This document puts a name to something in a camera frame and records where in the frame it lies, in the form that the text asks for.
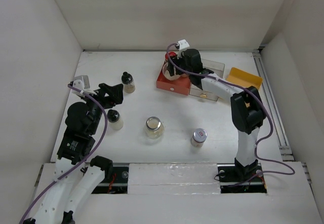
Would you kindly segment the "red lid sauce jar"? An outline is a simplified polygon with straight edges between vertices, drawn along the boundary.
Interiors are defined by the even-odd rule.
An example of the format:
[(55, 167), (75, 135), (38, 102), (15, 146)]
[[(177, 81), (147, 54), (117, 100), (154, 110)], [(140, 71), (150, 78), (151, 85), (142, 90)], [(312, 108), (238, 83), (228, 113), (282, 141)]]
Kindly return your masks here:
[(173, 61), (176, 58), (177, 58), (177, 54), (175, 52), (173, 52), (173, 51), (167, 52), (165, 54), (165, 63), (168, 63), (169, 59), (171, 59)]

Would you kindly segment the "black knob cap bottle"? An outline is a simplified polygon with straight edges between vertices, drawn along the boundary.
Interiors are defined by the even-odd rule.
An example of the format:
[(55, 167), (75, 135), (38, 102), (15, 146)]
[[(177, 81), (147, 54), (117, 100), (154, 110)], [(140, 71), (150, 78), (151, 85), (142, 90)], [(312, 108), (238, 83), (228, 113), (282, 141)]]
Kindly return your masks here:
[(121, 76), (121, 81), (124, 86), (124, 91), (126, 93), (133, 93), (135, 91), (135, 84), (132, 75), (128, 72), (123, 72)]

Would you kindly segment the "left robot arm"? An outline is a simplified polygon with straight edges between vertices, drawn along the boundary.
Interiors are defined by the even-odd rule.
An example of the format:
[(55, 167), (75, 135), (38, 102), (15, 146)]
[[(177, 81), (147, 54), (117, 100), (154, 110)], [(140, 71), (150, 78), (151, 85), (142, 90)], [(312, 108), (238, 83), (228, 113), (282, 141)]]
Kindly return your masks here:
[(33, 200), (20, 223), (75, 223), (77, 212), (96, 186), (112, 178), (112, 160), (95, 156), (89, 166), (86, 161), (105, 137), (106, 109), (123, 102), (123, 85), (101, 83), (92, 91), (75, 80), (68, 87), (81, 100), (67, 110), (53, 180)]

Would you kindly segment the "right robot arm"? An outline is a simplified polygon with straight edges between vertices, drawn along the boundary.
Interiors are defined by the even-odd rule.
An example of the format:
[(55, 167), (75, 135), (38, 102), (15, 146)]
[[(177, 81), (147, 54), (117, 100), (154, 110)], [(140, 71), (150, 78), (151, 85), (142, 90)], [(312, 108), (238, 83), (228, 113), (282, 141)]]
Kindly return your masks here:
[(250, 86), (244, 88), (224, 81), (212, 70), (203, 66), (200, 53), (187, 49), (171, 56), (166, 53), (167, 71), (172, 75), (188, 75), (190, 82), (201, 90), (211, 92), (230, 103), (231, 118), (238, 130), (238, 150), (234, 158), (236, 181), (245, 181), (256, 173), (255, 156), (257, 139), (266, 114), (259, 91)]

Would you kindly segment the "silver lid small jar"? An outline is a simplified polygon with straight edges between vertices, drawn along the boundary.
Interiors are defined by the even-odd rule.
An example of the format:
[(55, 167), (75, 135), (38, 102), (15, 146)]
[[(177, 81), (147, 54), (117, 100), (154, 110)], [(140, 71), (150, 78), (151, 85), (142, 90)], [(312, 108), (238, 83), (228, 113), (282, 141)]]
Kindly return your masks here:
[(202, 128), (197, 128), (192, 134), (191, 145), (193, 147), (202, 147), (207, 139), (207, 132)]

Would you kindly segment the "black cap white bottle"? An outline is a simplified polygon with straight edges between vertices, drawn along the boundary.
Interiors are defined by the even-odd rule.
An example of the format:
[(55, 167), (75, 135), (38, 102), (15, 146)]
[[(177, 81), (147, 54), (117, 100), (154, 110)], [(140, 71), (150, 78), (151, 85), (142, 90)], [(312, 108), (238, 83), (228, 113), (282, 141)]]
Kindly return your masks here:
[(107, 112), (109, 125), (113, 130), (120, 130), (124, 126), (124, 122), (120, 113), (116, 110), (110, 109)]

